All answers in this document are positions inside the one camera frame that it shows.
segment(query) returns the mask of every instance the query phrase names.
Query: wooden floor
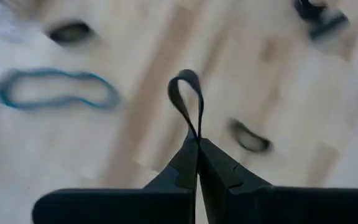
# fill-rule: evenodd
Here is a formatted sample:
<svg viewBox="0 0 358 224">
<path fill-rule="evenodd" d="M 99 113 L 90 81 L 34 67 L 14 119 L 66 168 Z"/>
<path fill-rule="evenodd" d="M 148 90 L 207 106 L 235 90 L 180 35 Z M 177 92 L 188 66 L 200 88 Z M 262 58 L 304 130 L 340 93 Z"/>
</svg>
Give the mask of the wooden floor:
<svg viewBox="0 0 358 224">
<path fill-rule="evenodd" d="M 358 1 L 329 4 L 351 24 L 312 43 L 291 0 L 51 1 L 24 43 L 0 39 L 0 77 L 9 68 L 90 71 L 123 102 L 111 113 L 0 105 L 0 223 L 30 223 L 33 203 L 51 190 L 142 187 L 155 177 L 186 134 L 167 97 L 169 79 L 184 68 L 201 78 L 203 136 L 243 166 L 275 185 L 358 187 Z M 97 37 L 61 48 L 42 33 L 70 18 Z M 62 82 L 19 94 L 61 91 L 99 93 Z M 195 116 L 196 98 L 183 92 Z M 268 137 L 273 153 L 245 152 L 229 136 L 230 118 Z"/>
</svg>

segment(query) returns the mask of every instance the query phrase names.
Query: black fabric loop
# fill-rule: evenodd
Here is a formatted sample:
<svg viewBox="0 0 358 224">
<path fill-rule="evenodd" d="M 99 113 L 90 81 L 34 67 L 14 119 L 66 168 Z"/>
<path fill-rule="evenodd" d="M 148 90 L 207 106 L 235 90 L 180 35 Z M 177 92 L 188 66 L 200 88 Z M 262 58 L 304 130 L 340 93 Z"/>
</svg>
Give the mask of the black fabric loop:
<svg viewBox="0 0 358 224">
<path fill-rule="evenodd" d="M 196 132 L 191 119 L 183 101 L 183 98 L 179 91 L 179 80 L 185 81 L 198 95 L 198 133 Z M 171 100 L 175 108 L 182 114 L 187 124 L 189 125 L 189 130 L 194 135 L 195 139 L 199 142 L 201 139 L 201 122 L 204 112 L 204 98 L 201 92 L 200 80 L 198 79 L 197 74 L 189 69 L 185 69 L 179 72 L 179 74 L 173 78 L 168 84 L 168 97 Z"/>
</svg>

